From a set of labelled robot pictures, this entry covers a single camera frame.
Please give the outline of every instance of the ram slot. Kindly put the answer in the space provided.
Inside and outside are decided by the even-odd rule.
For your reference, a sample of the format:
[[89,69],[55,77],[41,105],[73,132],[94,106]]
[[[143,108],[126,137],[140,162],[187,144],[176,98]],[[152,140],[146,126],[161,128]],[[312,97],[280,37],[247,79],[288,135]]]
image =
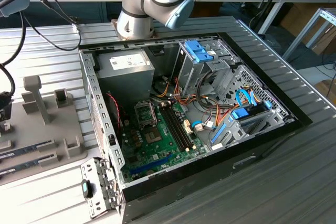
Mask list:
[[186,135],[184,129],[180,125],[178,119],[175,116],[173,109],[161,108],[160,112],[168,126],[169,131],[172,133],[180,151],[184,151],[186,148],[190,148],[192,143]]

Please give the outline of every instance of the slotted metal table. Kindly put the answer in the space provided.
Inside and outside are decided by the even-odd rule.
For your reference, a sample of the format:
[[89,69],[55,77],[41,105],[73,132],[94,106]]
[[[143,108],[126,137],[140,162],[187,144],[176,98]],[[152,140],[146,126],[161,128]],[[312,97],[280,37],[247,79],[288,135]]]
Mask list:
[[[58,45],[73,46],[78,36],[70,26],[38,28]],[[172,31],[155,23],[160,37],[226,32],[284,92],[313,120],[261,162],[190,196],[144,216],[134,223],[335,223],[336,108],[277,53],[233,17],[189,19]],[[83,44],[116,41],[110,24],[82,25]],[[0,30],[0,60],[9,57],[20,40],[20,29]],[[15,99],[23,92],[23,77],[39,74],[43,95],[66,88],[72,93],[88,149],[88,157],[0,187],[3,223],[120,222],[115,212],[91,221],[81,191],[79,166],[99,156],[85,99],[76,51],[63,52],[31,29],[22,52],[8,65],[17,83]],[[0,82],[0,90],[7,84]]]

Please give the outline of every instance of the yellow wire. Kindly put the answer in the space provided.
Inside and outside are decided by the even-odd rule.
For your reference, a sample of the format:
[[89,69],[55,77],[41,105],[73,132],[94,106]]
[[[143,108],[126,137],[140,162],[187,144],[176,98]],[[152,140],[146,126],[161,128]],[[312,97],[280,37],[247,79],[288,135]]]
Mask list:
[[256,101],[260,102],[254,93],[253,93],[253,95],[254,95],[254,98],[256,99]]
[[169,83],[167,83],[166,89],[163,91],[163,93],[157,95],[157,97],[160,97],[160,98],[161,98],[161,97],[164,97],[164,96],[167,94],[168,86],[169,86]]

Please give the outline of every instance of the gray robot arm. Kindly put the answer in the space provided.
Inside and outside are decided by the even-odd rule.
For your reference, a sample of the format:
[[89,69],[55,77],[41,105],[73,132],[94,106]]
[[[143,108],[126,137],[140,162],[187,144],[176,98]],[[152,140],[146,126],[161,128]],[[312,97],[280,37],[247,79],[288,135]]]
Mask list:
[[117,31],[125,39],[149,38],[153,35],[152,18],[170,29],[177,29],[193,7],[193,0],[122,0]]

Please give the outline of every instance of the green motherboard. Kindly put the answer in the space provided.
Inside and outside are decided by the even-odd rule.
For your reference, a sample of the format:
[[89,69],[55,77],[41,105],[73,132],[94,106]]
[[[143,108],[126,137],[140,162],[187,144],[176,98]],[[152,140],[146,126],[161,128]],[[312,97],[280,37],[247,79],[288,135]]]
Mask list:
[[[174,113],[184,116],[179,104],[172,105],[171,109]],[[140,130],[135,114],[124,124],[121,149],[125,165],[122,172],[127,183],[206,152],[196,135],[191,137],[186,134],[192,143],[191,148],[186,150],[179,148],[158,106],[155,107],[154,112],[158,122],[154,127]]]

